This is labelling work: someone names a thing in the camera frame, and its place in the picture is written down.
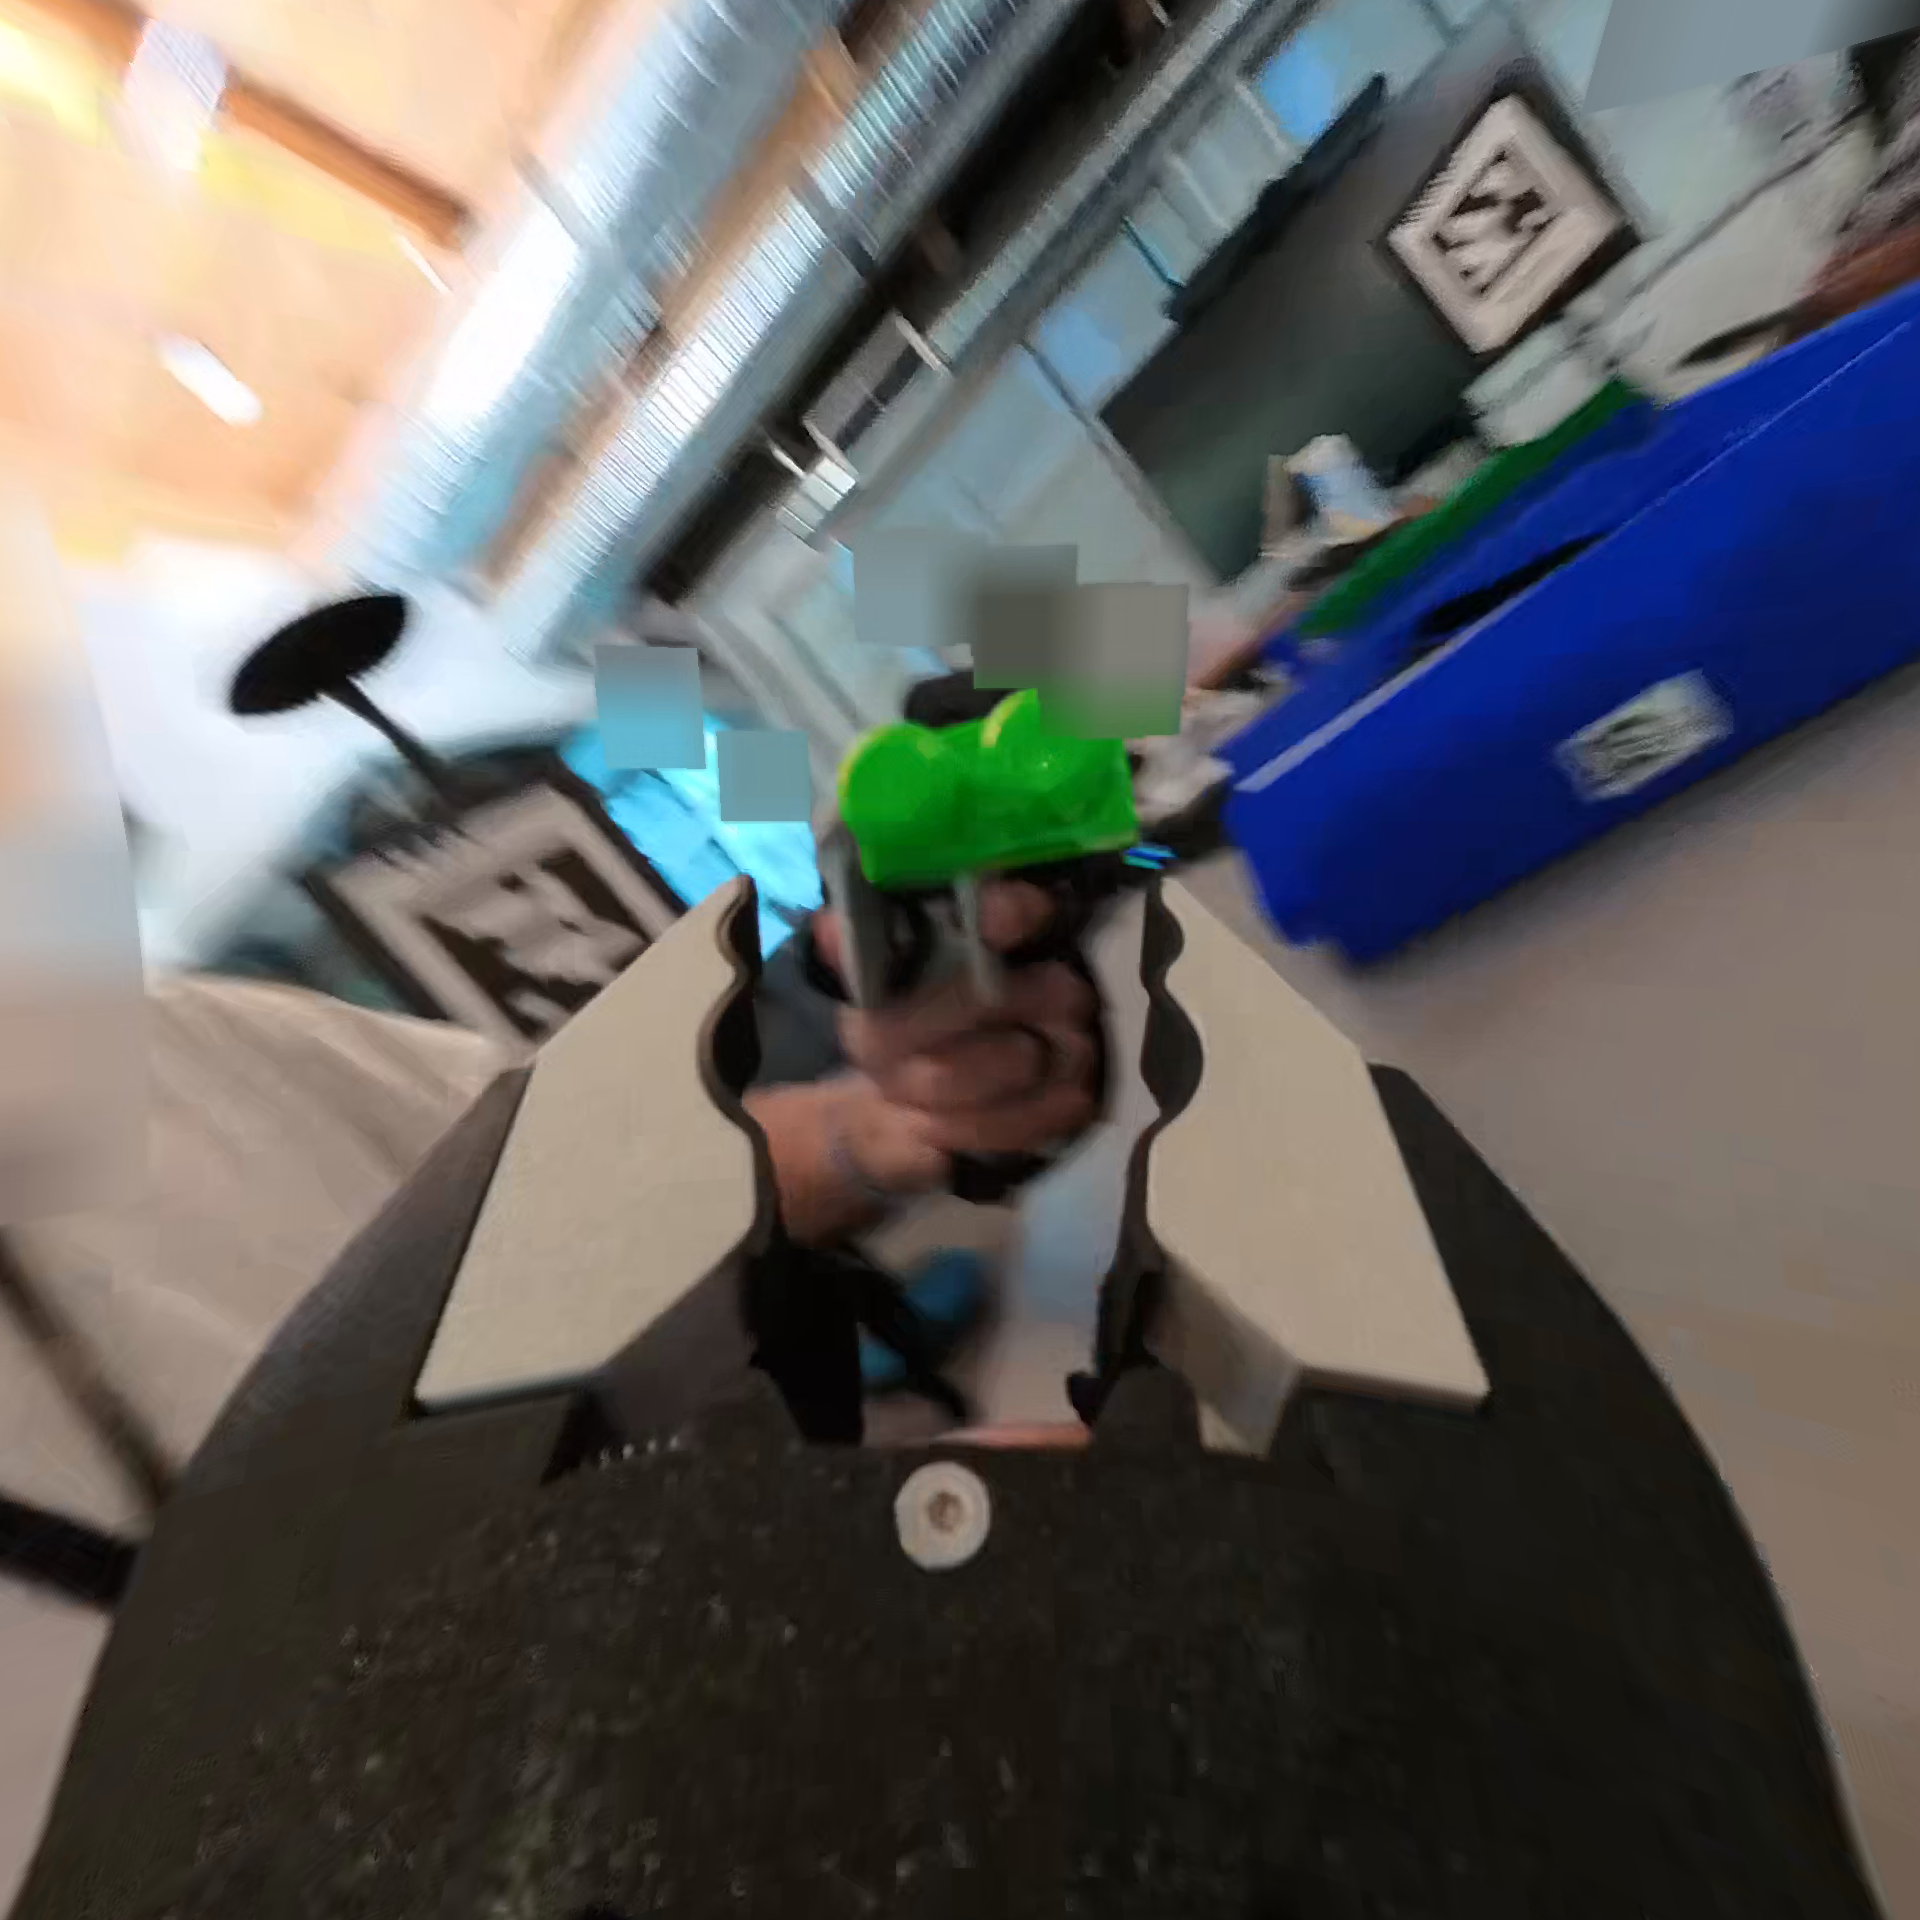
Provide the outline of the black floor lamp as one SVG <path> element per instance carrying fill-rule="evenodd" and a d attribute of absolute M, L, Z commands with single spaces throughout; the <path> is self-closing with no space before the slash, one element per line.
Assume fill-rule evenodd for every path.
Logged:
<path fill-rule="evenodd" d="M 391 590 L 353 592 L 299 613 L 231 670 L 227 713 L 253 720 L 311 706 L 342 708 L 393 748 L 434 802 L 459 806 L 465 793 L 446 762 L 388 716 L 363 685 L 397 650 L 407 619 L 407 598 Z"/>

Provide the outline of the black white fiducial sign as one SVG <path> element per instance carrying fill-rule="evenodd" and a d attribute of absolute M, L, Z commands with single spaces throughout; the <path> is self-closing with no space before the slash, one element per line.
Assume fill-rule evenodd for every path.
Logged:
<path fill-rule="evenodd" d="M 1549 97 L 1506 80 L 1379 244 L 1459 347 L 1490 363 L 1635 252 L 1641 231 Z"/>
<path fill-rule="evenodd" d="M 328 929 L 426 1019 L 531 1050 L 686 914 L 547 742 L 462 754 L 434 792 L 378 766 L 297 876 Z"/>

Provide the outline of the teal office chair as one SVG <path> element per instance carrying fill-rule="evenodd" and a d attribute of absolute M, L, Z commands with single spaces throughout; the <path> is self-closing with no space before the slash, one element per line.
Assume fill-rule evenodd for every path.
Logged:
<path fill-rule="evenodd" d="M 886 1306 L 880 1326 L 863 1325 L 857 1335 L 862 1388 L 871 1396 L 904 1393 L 914 1367 L 884 1331 L 906 1329 L 924 1367 L 940 1373 L 959 1351 L 993 1304 L 994 1261 L 966 1245 L 927 1251 L 901 1275 L 890 1275 L 899 1306 Z"/>

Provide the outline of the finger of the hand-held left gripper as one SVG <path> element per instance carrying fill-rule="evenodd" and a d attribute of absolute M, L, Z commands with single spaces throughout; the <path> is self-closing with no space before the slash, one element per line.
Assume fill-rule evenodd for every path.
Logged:
<path fill-rule="evenodd" d="M 934 982 L 1000 994 L 1000 960 L 984 934 L 984 882 L 952 877 L 934 895 Z"/>
<path fill-rule="evenodd" d="M 836 960 L 847 1002 L 880 1009 L 899 990 L 904 935 L 894 901 L 865 876 L 851 839 L 821 840 L 821 871 L 828 912 L 836 924 Z"/>

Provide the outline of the green plastic bin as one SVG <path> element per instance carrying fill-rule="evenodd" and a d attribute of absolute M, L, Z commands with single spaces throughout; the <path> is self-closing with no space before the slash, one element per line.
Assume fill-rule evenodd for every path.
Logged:
<path fill-rule="evenodd" d="M 1343 636 L 1389 611 L 1433 567 L 1462 560 L 1476 537 L 1517 512 L 1545 484 L 1642 434 L 1659 410 L 1661 402 L 1647 389 L 1611 380 L 1556 426 L 1501 447 L 1426 514 L 1389 534 L 1298 615 L 1293 636 Z"/>

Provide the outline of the person's left hand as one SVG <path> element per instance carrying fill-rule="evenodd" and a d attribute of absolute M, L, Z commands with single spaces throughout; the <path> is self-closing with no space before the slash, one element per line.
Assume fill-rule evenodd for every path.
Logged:
<path fill-rule="evenodd" d="M 836 1019 L 857 1084 L 851 1158 L 865 1187 L 946 1187 L 955 1157 L 1038 1150 L 1091 1118 L 1091 994 L 1063 967 L 1000 994 L 931 980 Z"/>

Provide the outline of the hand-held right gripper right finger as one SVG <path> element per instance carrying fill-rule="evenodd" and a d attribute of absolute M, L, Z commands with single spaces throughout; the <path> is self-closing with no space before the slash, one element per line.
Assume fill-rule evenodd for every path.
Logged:
<path fill-rule="evenodd" d="M 1102 1380 L 1152 1359 L 1267 1452 L 1302 1388 L 1474 1413 L 1490 1379 L 1361 1050 L 1190 889 L 1142 902 Z"/>

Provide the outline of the green toy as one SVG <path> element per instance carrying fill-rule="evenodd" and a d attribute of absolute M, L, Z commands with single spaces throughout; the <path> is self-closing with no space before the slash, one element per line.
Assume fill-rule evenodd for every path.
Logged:
<path fill-rule="evenodd" d="M 1139 839 L 1128 752 L 1073 732 L 1038 690 L 1004 692 L 984 716 L 863 732 L 835 778 L 860 873 L 914 895 L 1125 852 Z"/>

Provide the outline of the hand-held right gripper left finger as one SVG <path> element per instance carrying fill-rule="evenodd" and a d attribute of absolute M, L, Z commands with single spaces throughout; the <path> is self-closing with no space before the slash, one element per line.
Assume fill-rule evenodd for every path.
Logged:
<path fill-rule="evenodd" d="M 776 1201 L 755 884 L 716 885 L 543 1041 L 414 1382 L 425 1413 L 582 1393 L 699 1413 L 740 1385 Z"/>

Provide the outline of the silver ventilation duct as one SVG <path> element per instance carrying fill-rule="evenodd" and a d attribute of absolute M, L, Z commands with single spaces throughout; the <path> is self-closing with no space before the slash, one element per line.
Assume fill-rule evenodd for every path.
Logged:
<path fill-rule="evenodd" d="M 638 378 L 518 552 L 495 613 L 530 656 L 563 652 L 699 511 L 1083 11 L 914 4 L 884 26 L 828 132 L 675 285 Z"/>

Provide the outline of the blue plastic bin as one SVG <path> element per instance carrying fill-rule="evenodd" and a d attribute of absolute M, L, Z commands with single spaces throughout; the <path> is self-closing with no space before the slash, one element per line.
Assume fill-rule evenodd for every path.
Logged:
<path fill-rule="evenodd" d="M 1915 660 L 1917 294 L 1627 402 L 1224 751 L 1270 924 L 1379 961 Z"/>

